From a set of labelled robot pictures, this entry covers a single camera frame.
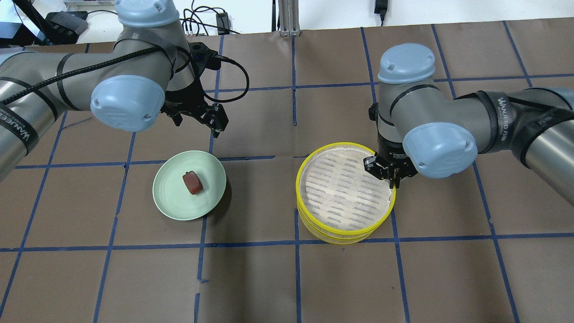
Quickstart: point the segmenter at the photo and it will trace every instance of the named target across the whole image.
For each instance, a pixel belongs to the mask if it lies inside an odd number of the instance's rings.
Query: black device
[[[217,29],[217,34],[229,34],[231,25],[227,13],[218,13],[215,15],[215,19],[217,20],[217,27],[219,27]]]
[[[0,21],[0,48],[23,47],[32,44],[34,39],[34,34],[21,22]]]
[[[58,45],[76,44],[80,34],[88,28],[87,11],[50,12],[46,15],[48,24],[59,35]]]

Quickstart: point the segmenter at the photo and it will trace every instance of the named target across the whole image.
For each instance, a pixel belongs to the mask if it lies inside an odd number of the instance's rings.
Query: blue tape grid line
[[[364,28],[360,28],[360,35],[363,38],[364,54],[367,57],[367,69],[369,70],[369,81],[371,86],[371,95],[373,96],[373,103],[377,101],[377,95],[375,93],[375,82],[373,81],[373,69],[371,67],[371,58],[369,55],[369,47],[367,46],[367,37],[364,35]]]
[[[395,216],[394,210],[391,211],[391,222],[393,224],[393,242],[395,244],[395,252],[397,254],[398,279],[401,285],[402,306],[405,310],[405,321],[406,323],[410,323],[409,302],[406,296],[405,274],[402,269],[401,244],[400,244],[401,240],[398,235],[397,217]]]
[[[529,87],[532,87],[532,82],[530,81],[530,76],[526,72],[526,67],[524,67],[524,63],[522,62],[522,58],[520,57],[520,54],[518,53],[518,48],[516,47],[516,44],[514,43],[514,39],[512,38],[512,34],[510,34],[510,29],[508,28],[508,24],[506,23],[506,21],[502,21],[502,24],[504,25],[504,29],[506,30],[506,34],[508,35],[508,39],[510,40],[510,44],[512,45],[512,49],[514,50],[514,53],[516,54],[516,58],[518,59],[518,62],[520,63],[520,68],[522,69],[522,72],[524,73],[524,77],[526,78],[526,82],[528,82]]]
[[[223,55],[223,39],[224,39],[225,35],[221,35],[221,39],[219,40],[219,53],[220,55]],[[219,89],[219,81],[221,78],[221,68],[217,70],[217,74],[215,77],[215,91],[214,91],[214,98],[218,99],[219,98],[219,93],[222,92]],[[214,134],[213,132],[210,132],[210,153],[214,152]]]
[[[81,124],[81,123],[84,123],[84,122],[89,121],[89,120],[92,120],[92,119],[93,119],[93,117],[90,117],[90,118],[86,118],[86,119],[81,120],[81,121],[78,121],[78,122],[74,122],[73,124],[69,124],[69,125],[63,127],[62,130],[67,129],[67,128],[70,128],[70,127],[75,126],[75,125],[79,125],[79,124]]]
[[[236,160],[259,160],[259,159],[273,159],[275,155],[267,156],[241,156],[241,157],[220,157],[218,158],[220,162],[231,162]],[[131,161],[130,165],[148,165],[148,164],[163,164],[167,162],[166,159],[162,160],[140,160]],[[124,161],[106,161],[102,163],[78,163],[78,164],[51,164],[51,165],[21,165],[16,166],[16,169],[25,170],[31,168],[68,168],[68,167],[100,167],[100,166],[125,166]]]
[[[295,36],[291,36],[291,66],[292,66],[292,91],[293,91],[293,125],[297,126],[297,82],[295,78]]]
[[[58,147],[58,141],[60,141],[60,136],[62,133],[62,128],[64,127],[64,123],[66,121],[66,116],[68,115],[67,112],[64,113],[62,117],[62,121],[60,122],[60,130],[56,135],[56,139],[54,141],[54,145],[52,146],[52,152],[50,153],[50,159],[48,160],[48,165],[52,164],[52,160],[54,159],[54,154],[56,153],[56,148]],[[18,265],[20,263],[20,257],[22,256],[22,252],[24,251],[24,245],[26,244],[26,239],[28,239],[28,234],[30,233],[30,228],[32,227],[32,222],[34,221],[34,215],[36,214],[36,210],[38,209],[38,203],[40,202],[40,197],[42,196],[42,191],[44,190],[44,184],[46,184],[46,178],[48,177],[48,172],[50,168],[46,168],[44,171],[44,177],[42,178],[42,182],[40,183],[40,188],[38,189],[38,194],[36,195],[36,200],[34,201],[34,206],[32,207],[32,211],[30,212],[30,218],[28,219],[28,224],[26,226],[26,230],[24,231],[24,236],[22,237],[22,242],[20,243],[20,247],[18,249],[18,255],[16,256],[16,260],[14,261],[14,266],[12,267],[12,272],[10,273],[10,278],[8,280],[8,284],[6,285],[6,290],[4,292],[4,296],[2,297],[2,303],[0,304],[0,317],[2,317],[2,313],[4,312],[4,307],[6,306],[6,301],[8,299],[8,294],[10,294],[10,288],[12,287],[12,283],[14,282],[14,277],[16,275],[16,271],[18,270]]]
[[[480,197],[482,198],[482,204],[484,205],[484,212],[486,213],[486,218],[488,220],[488,226],[490,227],[490,233],[492,235],[492,241],[494,242],[494,249],[497,253],[498,264],[501,268],[502,280],[504,281],[504,286],[506,288],[506,294],[510,302],[510,309],[512,310],[512,316],[514,317],[514,322],[519,323],[520,319],[518,317],[518,312],[516,310],[516,304],[514,303],[514,297],[512,296],[512,290],[510,289],[510,283],[508,281],[508,276],[506,275],[506,267],[504,265],[504,260],[502,260],[502,253],[500,246],[498,244],[498,238],[496,231],[494,230],[494,224],[492,223],[490,216],[490,209],[488,208],[488,203],[486,201],[486,195],[484,194],[484,187],[482,186],[482,181],[480,180],[480,174],[478,173],[478,167],[476,162],[472,163],[474,169],[474,174],[476,176],[476,182],[478,183],[478,188],[480,190]]]
[[[118,206],[117,206],[116,211],[115,211],[114,222],[112,224],[111,233],[110,233],[110,241],[108,242],[108,246],[107,246],[106,259],[104,261],[102,278],[100,280],[98,297],[96,299],[96,306],[94,309],[94,320],[92,321],[93,323],[97,323],[97,321],[98,321],[98,315],[100,312],[100,305],[102,304],[102,295],[104,292],[104,286],[106,284],[107,270],[108,270],[108,267],[110,265],[112,246],[114,245],[115,232],[116,232],[116,229],[118,227],[118,214],[122,209],[123,193],[125,192],[125,189],[126,189],[127,173],[130,170],[131,155],[132,155],[132,152],[134,150],[134,143],[135,143],[135,132],[131,133],[130,148],[127,152],[126,164],[124,166],[125,171],[123,172],[122,186],[121,186],[120,191],[119,191]]]
[[[199,293],[195,294],[195,304],[193,305],[193,323],[199,320]]]
[[[221,36],[219,41],[219,53],[223,54],[223,40],[225,35]],[[218,99],[219,96],[219,78],[221,75],[221,69],[217,71],[217,77],[215,78],[215,94],[214,98]],[[213,153],[214,148],[214,136],[213,134],[210,137],[210,153]],[[206,283],[207,280],[202,278],[203,276],[203,255],[205,252],[205,232],[207,231],[207,216],[204,216],[201,220],[201,240],[200,240],[200,248],[199,248],[199,259],[197,261],[197,279],[200,283]]]
[[[297,299],[297,323],[301,323],[301,257],[299,241],[299,211],[295,209],[295,294]]]
[[[399,237],[401,243],[408,242],[435,242],[435,241],[475,241],[475,240],[511,240],[511,239],[559,239],[574,238],[574,232],[557,232],[557,233],[519,233],[519,234],[497,234],[492,236],[486,234],[482,236],[431,236],[431,237]],[[395,243],[397,239],[389,238],[367,238],[358,243]],[[303,244],[326,244],[321,240],[274,240],[274,241],[255,241],[246,243],[205,243],[204,248],[247,248],[263,247],[271,245],[303,245]],[[146,244],[146,245],[113,245],[112,250],[152,250],[152,249],[194,249],[201,248],[201,243],[183,243],[183,244]],[[37,251],[93,251],[107,250],[107,245],[85,245],[71,247],[25,247],[22,252]],[[0,248],[0,252],[19,252],[20,248]]]
[[[363,46],[364,46],[364,54],[367,59],[367,69],[369,71],[369,79],[371,84],[371,95],[373,96],[373,103],[377,101],[377,96],[375,95],[375,86],[373,81],[373,68],[371,66],[371,59],[369,55],[369,46],[367,45],[367,39],[364,34],[364,28],[360,28],[361,37],[363,39]],[[401,285],[401,296],[402,296],[402,305],[405,312],[405,321],[406,323],[410,323],[410,314],[409,314],[409,302],[406,296],[406,287],[405,287],[405,275],[402,269],[402,257],[401,257],[401,246],[400,246],[400,238],[398,235],[397,230],[397,219],[395,216],[394,210],[391,211],[391,221],[393,225],[393,238],[389,239],[388,242],[394,242],[395,245],[395,253],[397,255],[397,270],[398,270],[398,277],[399,283]]]
[[[540,75],[528,75],[530,79],[544,79],[544,78],[571,78],[574,74],[540,74]],[[526,79],[524,75],[511,75],[511,76],[483,76],[476,78],[451,78],[451,82],[466,82],[466,81],[477,81],[477,80],[514,80],[514,79]],[[448,82],[449,79],[434,79],[436,83]],[[323,87],[347,87],[347,86],[375,86],[378,81],[372,82],[358,82],[358,83],[332,83],[332,84],[309,84],[309,85],[296,85],[293,86],[273,86],[273,87],[252,87],[249,88],[251,91],[274,91],[274,90],[285,90],[285,89],[317,89]],[[220,89],[219,92],[243,92],[245,89]],[[206,90],[206,93],[214,93],[215,90]]]
[[[451,73],[448,71],[447,61],[446,61],[445,58],[444,58],[443,48],[442,48],[442,46],[440,45],[439,35],[438,35],[437,32],[436,32],[436,28],[435,28],[435,25],[434,25],[434,24],[430,25],[430,27],[432,28],[432,33],[433,33],[433,35],[435,36],[436,46],[437,46],[438,49],[439,49],[440,60],[443,62],[444,72],[445,72],[445,74],[447,75],[448,87],[450,87],[450,89],[451,89],[451,94],[452,94],[452,98],[454,99],[454,98],[456,98],[455,88],[454,88],[454,86],[452,85]]]
[[[440,58],[441,58],[441,61],[443,62],[443,67],[444,67],[445,73],[446,73],[446,75],[447,75],[447,82],[448,82],[449,87],[450,87],[450,89],[451,89],[452,98],[455,99],[455,98],[456,98],[456,92],[455,92],[455,89],[454,89],[454,87],[453,87],[453,85],[452,85],[451,75],[450,75],[450,73],[449,73],[449,71],[448,71],[448,66],[447,66],[447,62],[446,62],[446,60],[445,60],[445,58],[444,58],[442,46],[440,45],[439,35],[438,35],[437,32],[436,32],[435,25],[431,25],[431,27],[432,27],[433,34],[434,34],[434,36],[435,36],[435,41],[436,41],[437,47],[438,47],[438,49],[439,49]],[[507,30],[507,33],[508,33],[509,37],[511,37],[511,36],[510,36],[510,32],[508,31],[508,28],[506,28],[506,30]],[[516,46],[514,45],[514,42],[512,41],[512,39],[511,39],[511,42],[513,43],[513,47],[514,47],[514,49],[515,49],[516,55],[517,55],[517,57],[519,58],[518,51],[516,50]],[[525,77],[526,77],[526,79],[528,80],[528,75],[526,74],[526,70],[523,69],[523,72],[525,73]],[[489,227],[490,227],[491,238],[492,238],[492,241],[493,241],[493,243],[494,243],[494,249],[495,249],[496,254],[497,254],[498,264],[500,265],[500,268],[501,268],[502,279],[503,279],[503,281],[504,281],[505,289],[506,289],[506,294],[507,294],[508,299],[509,299],[509,302],[510,302],[510,308],[511,308],[511,310],[512,310],[512,314],[513,314],[515,323],[519,323],[520,320],[519,320],[519,318],[518,318],[518,312],[517,312],[517,310],[516,310],[516,305],[515,305],[515,303],[514,303],[514,297],[513,297],[513,295],[512,295],[512,291],[511,291],[511,289],[510,289],[510,283],[509,283],[509,281],[508,281],[508,276],[506,275],[506,268],[505,268],[505,265],[504,265],[504,261],[503,261],[503,259],[502,259],[502,253],[501,253],[501,250],[500,250],[500,246],[499,246],[499,244],[498,244],[498,238],[497,238],[497,235],[496,235],[496,231],[495,231],[494,225],[492,224],[491,219],[490,219],[490,211],[489,211],[489,209],[488,209],[488,203],[487,203],[487,201],[486,201],[486,196],[485,196],[485,194],[484,194],[484,188],[483,188],[483,186],[482,186],[482,181],[480,180],[480,174],[478,173],[478,167],[476,166],[476,162],[473,162],[472,167],[474,168],[474,172],[475,172],[475,176],[476,176],[476,181],[477,181],[477,184],[478,184],[478,186],[479,186],[480,196],[481,196],[481,198],[482,198],[482,202],[483,202],[483,206],[484,206],[484,211],[485,211],[485,213],[486,213],[488,225],[489,225]]]

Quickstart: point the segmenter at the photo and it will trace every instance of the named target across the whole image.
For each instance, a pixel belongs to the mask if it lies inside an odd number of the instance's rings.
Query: black strap
[[[60,61],[60,63],[58,64],[58,68],[56,70],[56,76],[61,75],[62,72],[64,71],[64,65],[66,64],[66,61],[70,58],[70,56],[72,56],[73,54],[68,54],[64,57],[62,57],[62,60]],[[80,109],[78,109],[73,103],[72,101],[70,101],[70,99],[68,98],[68,96],[66,95],[66,92],[64,90],[64,81],[63,80],[59,80],[57,83],[58,86],[58,93],[60,93],[60,96],[62,97],[62,100],[64,100],[64,102],[71,107],[73,110],[76,111],[80,111]]]
[[[0,103],[0,125],[12,132],[26,147],[26,155],[38,144],[38,133],[26,120]]]
[[[504,92],[480,91],[492,102],[494,112],[497,115],[497,133],[494,145],[490,152],[497,152],[508,149],[515,132],[515,121],[518,112],[514,105],[510,104],[510,98]]]
[[[486,146],[486,148],[484,150],[482,150],[481,152],[479,152],[479,153],[487,153],[490,151],[490,149],[492,149],[492,147],[494,146],[494,143],[497,140],[498,117],[497,117],[497,113],[496,113],[496,108],[494,107],[494,104],[492,104],[492,102],[490,101],[490,98],[488,97],[488,95],[486,95],[486,93],[484,91],[478,91],[476,93],[466,94],[466,95],[463,95],[461,97],[456,98],[455,100],[470,99],[470,98],[479,99],[481,101],[482,105],[484,105],[484,108],[486,109],[486,113],[488,113],[488,119],[490,120],[490,141],[488,142],[488,145]]]
[[[544,133],[551,127],[564,122],[574,120],[574,111],[555,107],[543,114],[533,121],[525,124],[516,134],[515,139],[511,143],[511,150],[514,156],[526,166],[526,153],[530,145],[538,136]]]
[[[22,87],[25,87],[25,88],[32,87],[31,84],[28,84],[22,80],[15,79],[15,78],[9,78],[9,77],[4,76],[4,77],[0,77],[0,80],[16,83],[16,84],[18,84]],[[50,101],[50,99],[48,99],[48,97],[43,92],[41,92],[40,90],[34,91],[34,94],[38,95],[42,100],[44,100],[44,102],[46,102],[46,104],[48,105],[48,107],[50,108],[52,113],[54,114],[54,122],[56,122],[56,120],[58,119],[58,111],[56,110],[56,106],[54,105],[54,103],[52,103],[52,101]]]
[[[553,91],[552,89],[549,89],[549,88],[547,88],[547,87],[531,87],[531,88],[526,89],[525,91],[528,91],[528,90],[542,90],[542,91],[550,92],[550,93],[554,94],[555,96],[561,98],[562,101],[564,101],[564,103],[566,103],[566,105],[568,105],[568,106],[570,107],[570,110],[574,110],[574,106],[572,106],[572,105],[570,104],[570,102],[568,102],[568,100],[566,100],[566,98],[564,98],[564,97],[562,96],[562,94],[560,94],[560,93],[558,93],[558,92],[556,92],[556,91]]]
[[[403,93],[399,94],[399,96],[397,96],[397,97],[395,98],[395,100],[393,101],[393,104],[391,104],[391,108],[390,108],[390,110],[389,110],[389,115],[392,116],[393,109],[394,109],[395,105],[397,105],[397,103],[398,103],[402,98],[404,98],[405,95],[407,95],[407,94],[409,94],[409,93],[411,93],[411,92],[413,92],[413,91],[416,91],[416,90],[425,89],[425,88],[427,88],[427,87],[428,87],[428,88],[431,88],[431,89],[439,90],[438,87],[436,87],[436,86],[434,86],[434,85],[431,85],[431,84],[419,84],[419,85],[415,85],[415,86],[413,86],[413,87],[410,87],[410,88],[406,89]]]
[[[523,99],[519,99],[519,98],[508,97],[508,99],[509,99],[510,102],[512,102],[512,103],[517,103],[517,104],[520,104],[520,105],[535,107],[536,109],[541,109],[541,110],[543,110],[543,111],[549,111],[550,109],[554,109],[554,108],[555,108],[554,106],[551,106],[551,105],[546,105],[546,104],[542,104],[542,103],[538,103],[538,102],[527,101],[527,100],[523,100]]]
[[[384,123],[390,125],[390,126],[394,126],[394,123],[390,122],[390,121],[386,121],[385,118],[383,118],[382,115],[379,114],[379,119],[381,119]]]

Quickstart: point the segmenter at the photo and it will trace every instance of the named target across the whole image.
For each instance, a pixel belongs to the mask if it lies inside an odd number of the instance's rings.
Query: blue tape
[[[98,289],[98,297],[96,298],[96,307],[94,309],[94,319],[92,321],[93,323],[97,323],[98,315],[100,313],[100,305],[102,304],[102,295],[104,293],[104,286],[106,284],[107,269],[108,269],[108,266],[110,265],[111,251],[112,251],[112,246],[114,245],[115,230],[116,230],[117,226],[118,226],[118,217],[115,217],[114,218],[114,224],[112,225],[112,228],[111,228],[110,241],[108,242],[108,246],[106,247],[106,249],[107,249],[106,259],[104,261],[102,278],[100,280],[100,287]]]
[[[371,81],[371,95],[373,96],[373,103],[377,101],[377,95],[375,93],[375,83],[373,80],[373,69],[371,68],[371,58],[369,55],[369,47],[367,46],[367,37],[364,35],[364,28],[360,28],[360,34],[363,37],[364,54],[367,57],[367,68],[369,69],[369,80]]]
[[[199,260],[197,262],[197,279],[203,283],[203,254],[205,251],[205,232],[207,230],[207,216],[201,222],[201,240],[199,245]]]
[[[301,256],[299,244],[299,211],[295,209],[295,293],[297,298],[297,323],[301,323]]]
[[[558,233],[517,233],[517,234],[497,234],[497,239],[540,239],[540,238],[573,238],[574,232]],[[433,242],[433,241],[474,241],[489,240],[492,235],[482,236],[444,236],[444,237],[399,237],[399,242]],[[359,243],[394,243],[395,238],[367,238]],[[325,244],[322,240],[276,240],[276,241],[256,241],[246,243],[205,243],[204,248],[243,248],[261,247],[268,245],[296,245],[296,244]],[[114,245],[112,250],[151,250],[151,249],[194,249],[201,248],[201,243],[188,244],[145,244],[145,245]],[[19,248],[0,248],[0,252],[18,252]],[[105,245],[86,245],[71,247],[25,247],[22,252],[35,251],[90,251],[107,250]]]
[[[119,191],[119,198],[118,198],[118,207],[115,210],[115,216],[117,217],[119,214],[119,211],[122,208],[122,201],[123,201],[123,192],[126,189],[126,182],[127,182],[127,172],[130,169],[130,164],[131,164],[131,153],[134,150],[134,143],[135,143],[135,132],[131,133],[131,142],[130,142],[130,149],[127,152],[127,161],[126,164],[124,165],[125,167],[125,172],[123,173],[123,181],[122,181],[122,188]]]
[[[574,74],[542,74],[542,75],[528,75],[531,79],[539,78],[571,78]]]
[[[314,85],[298,85],[298,89],[316,89],[319,87],[344,87],[344,86],[365,86],[370,85],[374,88],[371,82],[360,82],[360,83],[339,83],[339,84],[314,84]]]
[[[430,27],[432,28],[432,33],[435,36],[436,46],[439,49],[440,60],[443,62],[444,72],[447,75],[448,86],[451,88],[452,98],[454,99],[456,98],[455,88],[452,85],[451,73],[448,71],[447,61],[444,59],[443,48],[440,45],[439,35],[436,33],[434,24],[430,25]]]
[[[486,219],[488,221],[488,226],[490,227],[490,233],[492,234],[492,241],[494,242],[494,249],[497,253],[498,264],[501,268],[502,273],[502,280],[504,281],[504,286],[506,288],[506,294],[508,295],[508,299],[510,302],[510,309],[512,310],[512,316],[514,317],[514,322],[519,323],[520,319],[518,318],[518,312],[516,310],[516,305],[514,303],[514,297],[512,296],[512,291],[510,290],[510,283],[508,281],[508,276],[506,275],[506,268],[504,265],[504,261],[502,260],[502,253],[500,246],[498,245],[498,239],[496,231],[494,230],[494,224],[491,221],[490,209],[488,208],[488,203],[486,201],[486,195],[484,194],[484,188],[482,186],[482,180],[480,179],[480,174],[478,173],[478,167],[476,166],[476,162],[472,163],[472,167],[474,169],[474,174],[476,176],[476,182],[478,183],[478,188],[480,191],[480,197],[482,198],[482,204],[484,206],[484,212],[486,213]]]
[[[130,163],[130,165],[163,164],[165,162],[167,162],[167,159],[165,159],[165,160],[141,160],[141,161],[133,161]]]
[[[59,128],[60,130],[64,126],[67,116],[68,112],[64,112],[64,115],[62,116],[62,121],[60,122],[60,128]],[[30,228],[32,227],[32,222],[34,221],[36,210],[38,209],[38,203],[40,202],[40,197],[42,196],[42,191],[44,190],[44,184],[46,184],[46,178],[48,177],[48,172],[50,170],[49,166],[52,164],[54,154],[56,153],[56,148],[58,147],[58,142],[60,141],[60,135],[61,131],[58,131],[58,134],[56,135],[56,139],[54,141],[54,146],[52,146],[50,159],[48,160],[47,165],[48,167],[46,168],[46,171],[44,172],[44,177],[42,178],[42,182],[40,183],[40,188],[38,189],[38,194],[36,195],[36,200],[34,201],[34,206],[32,207],[32,212],[30,212],[30,218],[28,219],[28,224],[26,225],[26,230],[24,231],[24,236],[22,237],[22,242],[20,243],[20,248],[18,249],[18,255],[16,256],[16,260],[14,261],[14,266],[12,267],[12,272],[10,273],[8,284],[6,285],[6,290],[2,298],[2,303],[0,303],[0,317],[2,317],[2,313],[4,312],[4,307],[6,306],[6,300],[8,299],[8,295],[10,294],[10,289],[12,287],[12,283],[14,282],[14,277],[16,275],[16,271],[18,270],[18,265],[20,264],[20,257],[22,256],[22,252],[24,251],[24,245],[26,244],[26,240],[28,239],[28,234],[30,233]]]
[[[193,323],[199,320],[199,293],[195,294],[195,304],[193,306]]]
[[[62,131],[62,130],[64,130],[64,129],[68,129],[68,128],[70,128],[70,127],[72,127],[72,126],[75,126],[75,125],[79,125],[79,124],[81,124],[81,123],[83,123],[83,122],[92,120],[93,118],[94,118],[94,117],[90,117],[90,118],[86,118],[86,119],[81,120],[81,121],[78,121],[78,122],[74,122],[73,124],[69,124],[69,125],[63,127],[60,131]]]
[[[391,211],[391,222],[393,224],[393,240],[395,243],[395,252],[397,254],[398,280],[401,285],[402,306],[405,310],[405,321],[406,323],[410,323],[409,302],[406,297],[405,274],[402,270],[400,238],[397,229],[397,217],[395,216],[394,210]]]
[[[274,159],[275,155],[269,156],[247,156],[247,157],[221,157],[218,158],[220,162],[233,162],[238,160],[261,160],[261,159]]]
[[[292,66],[292,81],[293,81],[293,125],[297,126],[297,82],[295,78],[295,36],[291,36],[291,66]]]
[[[292,86],[267,86],[267,87],[250,87],[249,92],[251,91],[269,91],[269,90],[286,90],[292,89]],[[220,89],[219,92],[243,92],[245,89]]]
[[[516,54],[516,58],[518,59],[518,62],[520,64],[520,68],[522,69],[522,72],[524,73],[524,76],[526,77],[526,81],[528,82],[528,86],[532,87],[532,82],[530,81],[530,76],[528,75],[528,72],[526,72],[526,67],[524,67],[524,63],[522,62],[522,58],[520,58],[520,54],[518,53],[518,48],[516,47],[516,44],[514,43],[514,39],[512,38],[512,35],[510,34],[510,29],[508,29],[508,24],[506,23],[506,21],[502,21],[502,24],[504,25],[504,29],[506,30],[506,35],[508,36],[508,39],[510,40],[510,44],[512,45],[512,49],[514,50],[514,53]]]

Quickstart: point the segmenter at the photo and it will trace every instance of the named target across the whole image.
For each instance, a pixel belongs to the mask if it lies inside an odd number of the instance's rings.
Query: black cable
[[[219,29],[219,30],[226,30],[226,31],[231,32],[231,33],[241,34],[241,33],[238,33],[238,32],[236,32],[236,31],[231,30],[231,29],[228,29],[228,28],[223,28],[223,27],[219,27],[219,26],[213,26],[213,25],[210,25],[210,24],[204,24],[204,23],[202,23],[202,22],[197,22],[197,21],[193,20],[192,18],[187,18],[186,20],[187,20],[187,21],[194,22],[194,23],[196,23],[196,24],[203,25],[203,26],[213,27],[213,28],[217,28],[217,29]]]
[[[58,76],[54,76],[53,78],[49,78],[47,80],[43,80],[42,82],[32,85],[30,87],[27,87],[26,89],[12,95],[11,97],[8,97],[0,102],[2,102],[2,104],[4,105],[8,105],[34,91],[37,91],[45,86],[48,86],[52,83],[56,83],[60,80],[66,79],[66,78],[70,78],[72,76],[76,76],[76,75],[80,75],[80,74],[84,74],[87,72],[91,72],[91,71],[95,71],[95,70],[99,70],[101,68],[104,67],[108,67],[120,62],[123,62],[125,60],[129,60],[138,56],[142,56],[145,54],[149,54],[149,53],[153,53],[153,52],[159,52],[159,51],[163,51],[163,49],[161,47],[151,47],[151,48],[146,48],[146,49],[142,49],[141,51],[137,51],[137,52],[133,52],[133,53],[129,53],[120,57],[116,57],[115,59],[110,59],[98,64],[94,64],[92,66],[88,66],[88,67],[82,67],[82,68],[78,68],[77,70],[73,70],[70,72],[66,72],[63,74],[60,74]]]
[[[215,10],[215,8],[208,7],[208,6],[199,6],[199,7],[195,8],[195,9],[193,9],[193,7],[192,7],[191,9],[192,9],[192,11],[193,11],[194,14],[195,14],[196,12],[206,12],[206,11],[211,10],[211,11],[213,11],[213,12],[215,13],[216,19],[219,18],[219,20],[221,20],[221,26],[225,26],[225,22],[223,22],[223,17],[220,17],[220,16],[219,16],[219,13],[217,12],[217,10]]]
[[[178,69],[176,69],[175,73],[179,73],[181,71],[183,71],[188,65],[191,64],[191,54],[189,53],[189,51],[185,50],[185,48],[180,47],[180,46],[176,46],[176,49],[178,52],[182,52],[185,56],[187,56],[187,61],[185,62],[185,64],[183,64],[182,66],[180,66]]]
[[[226,12],[227,12],[227,11],[225,11],[225,9],[223,9],[222,7],[208,7],[208,6],[199,6],[199,7],[195,8],[194,11],[195,11],[195,12],[206,12],[206,11],[209,11],[209,10],[212,10],[212,9],[219,9],[219,10],[223,11],[223,13],[226,13]]]
[[[185,15],[185,13],[188,12],[188,11],[189,11],[190,14],[191,14],[191,16],[190,16],[189,18],[187,18],[187,16]],[[193,19],[193,16],[195,16],[199,22],[203,23],[203,21],[201,20],[201,18],[199,18],[199,16],[198,16],[195,12],[193,12],[193,11],[187,9],[187,8],[185,8],[185,9],[183,10],[183,19],[180,18],[180,20],[183,20],[183,21],[184,21],[184,22],[182,22],[182,24],[184,24],[186,21],[191,22],[191,23],[195,22],[195,23],[197,24],[197,33],[195,34],[195,36],[199,36],[199,23]],[[189,24],[189,28],[191,29],[191,32],[193,33],[193,29],[192,29],[192,27],[191,27],[191,24]],[[206,35],[206,36],[209,36],[209,35],[210,35],[210,34],[207,32],[207,28],[205,28],[205,26],[203,26],[203,30],[205,31],[205,35]]]
[[[102,10],[90,11],[90,12],[88,12],[88,15],[91,14],[91,13],[94,13],[94,12],[109,12],[109,13],[115,14],[116,16],[118,15],[117,12],[113,12],[113,11],[111,11],[111,10],[103,10],[103,9],[102,9]]]
[[[205,93],[205,91],[203,91],[203,96],[208,98],[209,100],[211,100],[213,102],[216,102],[216,103],[228,103],[228,102],[237,101],[237,100],[243,98],[247,94],[247,92],[249,91],[249,74],[247,74],[247,71],[245,70],[245,68],[243,66],[241,66],[241,64],[230,59],[229,57],[220,56],[220,55],[217,55],[215,57],[221,59],[221,61],[224,61],[226,63],[230,63],[231,65],[235,65],[235,66],[239,67],[239,69],[243,72],[243,74],[245,74],[245,90],[243,91],[243,93],[241,93],[238,96],[236,96],[235,98],[231,98],[231,99],[220,100],[220,99],[212,98],[207,93]]]
[[[185,56],[187,56],[187,61],[191,63],[192,58],[191,58],[191,54],[186,51],[184,48],[182,47],[178,47],[177,48],[178,51],[182,52]],[[230,59],[229,57],[225,57],[225,56],[220,56],[220,55],[216,55],[215,58],[220,59],[221,61],[224,61],[226,63],[230,63],[232,65],[235,65],[237,67],[239,67],[239,69],[243,72],[243,74],[245,74],[245,90],[243,91],[243,93],[239,94],[237,97],[235,98],[231,98],[231,99],[224,99],[224,100],[219,100],[216,98],[212,98],[210,97],[207,93],[205,93],[205,91],[202,89],[203,91],[203,96],[208,98],[209,100],[216,102],[216,103],[229,103],[229,102],[233,102],[233,101],[237,101],[241,98],[243,98],[247,92],[249,91],[249,74],[247,74],[247,71],[245,70],[245,68],[243,66],[241,66],[241,64],[237,63],[236,61]]]

